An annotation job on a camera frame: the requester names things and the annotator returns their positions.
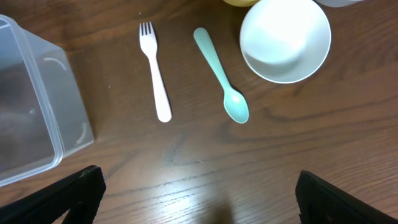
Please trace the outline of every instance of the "yellow bowl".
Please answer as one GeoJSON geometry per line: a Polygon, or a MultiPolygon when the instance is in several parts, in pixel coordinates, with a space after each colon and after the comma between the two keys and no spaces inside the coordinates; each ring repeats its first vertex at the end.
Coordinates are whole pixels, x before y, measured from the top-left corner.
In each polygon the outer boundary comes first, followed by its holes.
{"type": "Polygon", "coordinates": [[[254,5],[258,0],[224,0],[228,4],[238,7],[248,7],[254,5]]]}

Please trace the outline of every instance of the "white bowl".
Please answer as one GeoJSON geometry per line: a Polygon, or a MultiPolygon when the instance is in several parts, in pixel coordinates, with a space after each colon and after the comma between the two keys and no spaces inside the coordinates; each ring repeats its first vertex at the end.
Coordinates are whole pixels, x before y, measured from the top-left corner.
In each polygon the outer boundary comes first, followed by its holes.
{"type": "Polygon", "coordinates": [[[243,20],[243,57],[260,77],[299,82],[315,73],[328,55],[329,21],[311,0],[261,0],[243,20]]]}

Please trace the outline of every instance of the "spoon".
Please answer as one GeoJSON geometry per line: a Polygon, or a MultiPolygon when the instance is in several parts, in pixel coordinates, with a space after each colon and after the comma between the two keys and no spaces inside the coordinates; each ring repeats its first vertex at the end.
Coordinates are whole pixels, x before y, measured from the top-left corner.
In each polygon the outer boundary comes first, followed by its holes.
{"type": "Polygon", "coordinates": [[[248,104],[243,95],[234,90],[229,84],[209,33],[207,33],[206,29],[199,27],[194,31],[193,37],[224,89],[224,108],[226,112],[237,123],[246,123],[249,119],[248,104]]]}

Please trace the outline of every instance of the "fork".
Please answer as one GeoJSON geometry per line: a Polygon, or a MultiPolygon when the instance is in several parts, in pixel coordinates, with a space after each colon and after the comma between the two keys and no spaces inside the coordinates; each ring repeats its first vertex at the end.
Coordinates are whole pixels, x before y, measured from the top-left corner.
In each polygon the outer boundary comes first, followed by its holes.
{"type": "Polygon", "coordinates": [[[166,123],[172,119],[172,111],[166,89],[164,88],[162,75],[160,74],[159,65],[157,64],[157,41],[151,22],[139,24],[139,43],[141,50],[149,60],[157,117],[161,122],[166,123]]]}

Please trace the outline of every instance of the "plastic spoon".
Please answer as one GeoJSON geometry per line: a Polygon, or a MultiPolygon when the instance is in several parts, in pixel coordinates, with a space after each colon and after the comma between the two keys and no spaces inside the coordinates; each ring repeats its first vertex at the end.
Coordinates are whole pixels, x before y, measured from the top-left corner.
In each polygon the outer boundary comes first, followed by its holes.
{"type": "Polygon", "coordinates": [[[248,104],[242,94],[234,90],[229,84],[209,33],[207,33],[206,29],[200,27],[194,31],[193,37],[224,89],[224,108],[226,112],[237,123],[246,123],[249,119],[248,104]]]}

